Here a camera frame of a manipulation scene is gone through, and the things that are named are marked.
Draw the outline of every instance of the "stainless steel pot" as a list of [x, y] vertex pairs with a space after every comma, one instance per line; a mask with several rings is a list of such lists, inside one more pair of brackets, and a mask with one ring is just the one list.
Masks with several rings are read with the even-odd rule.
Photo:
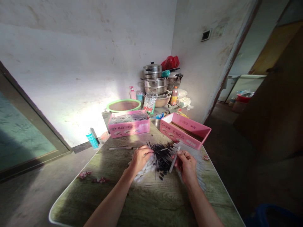
[[162, 78], [162, 73], [147, 73], [144, 75], [145, 79], [157, 79]]
[[162, 87], [167, 86], [167, 77], [159, 79], [142, 79], [145, 87]]
[[167, 86], [160, 86], [160, 87], [145, 87], [145, 92], [155, 92], [158, 95], [163, 95], [167, 90]]
[[167, 77], [167, 90], [172, 91], [175, 86], [179, 88], [183, 74]]
[[150, 65], [143, 66], [144, 74], [147, 73], [161, 73], [162, 72], [162, 66], [154, 64], [154, 62], [151, 62]]

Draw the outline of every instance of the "stacked pots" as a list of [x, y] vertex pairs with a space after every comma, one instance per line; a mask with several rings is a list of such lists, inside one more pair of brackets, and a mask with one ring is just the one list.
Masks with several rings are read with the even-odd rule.
[[155, 92], [163, 95], [167, 90], [167, 78], [162, 78], [162, 66], [151, 62], [143, 67], [145, 92]]

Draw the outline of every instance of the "red container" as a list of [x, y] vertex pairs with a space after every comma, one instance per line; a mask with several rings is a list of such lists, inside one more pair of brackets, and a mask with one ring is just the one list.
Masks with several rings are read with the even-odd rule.
[[241, 96], [241, 94], [237, 94], [237, 99], [236, 101], [238, 102], [244, 102], [244, 103], [248, 103], [248, 101], [251, 99], [249, 97], [244, 97], [244, 96]]

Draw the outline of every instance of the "pink cardboard box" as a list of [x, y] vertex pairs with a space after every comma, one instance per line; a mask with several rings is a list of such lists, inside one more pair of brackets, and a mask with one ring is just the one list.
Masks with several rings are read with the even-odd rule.
[[108, 122], [108, 128], [110, 129], [110, 135], [112, 138], [129, 136], [149, 132], [150, 120], [147, 115], [147, 120], [140, 120], [135, 122], [126, 122], [119, 124], [110, 124], [113, 117], [118, 117], [124, 114], [136, 114], [142, 112], [147, 115], [145, 110], [135, 110], [128, 112], [112, 113]]
[[161, 119], [160, 132], [177, 143], [183, 143], [199, 150], [211, 132], [211, 128], [183, 117], [177, 113], [172, 113]]

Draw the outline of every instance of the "dishes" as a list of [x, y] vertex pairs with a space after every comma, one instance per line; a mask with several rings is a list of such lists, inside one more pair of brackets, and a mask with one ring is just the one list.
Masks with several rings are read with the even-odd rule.
[[163, 95], [167, 90], [167, 85], [166, 86], [160, 86], [160, 87], [145, 87], [145, 92], [155, 92], [158, 95]]
[[155, 107], [166, 106], [169, 103], [170, 98], [171, 98], [171, 95], [168, 95], [165, 98], [157, 98], [156, 103], [155, 103]]
[[159, 95], [158, 96], [158, 99], [161, 99], [161, 98], [166, 98], [168, 95], [169, 95], [170, 91], [169, 90], [166, 90], [166, 92], [163, 94], [163, 95]]
[[183, 74], [177, 74], [176, 76], [169, 76], [167, 78], [167, 90], [172, 91], [175, 86], [179, 88], [181, 79], [183, 77]]
[[150, 65], [143, 66], [145, 79], [156, 79], [162, 77], [162, 66], [151, 62]]
[[135, 99], [121, 99], [116, 100], [107, 105], [107, 109], [111, 112], [123, 112], [138, 110], [141, 102]]
[[157, 79], [142, 79], [144, 80], [145, 92], [155, 92], [158, 95], [163, 95], [167, 90], [167, 77]]

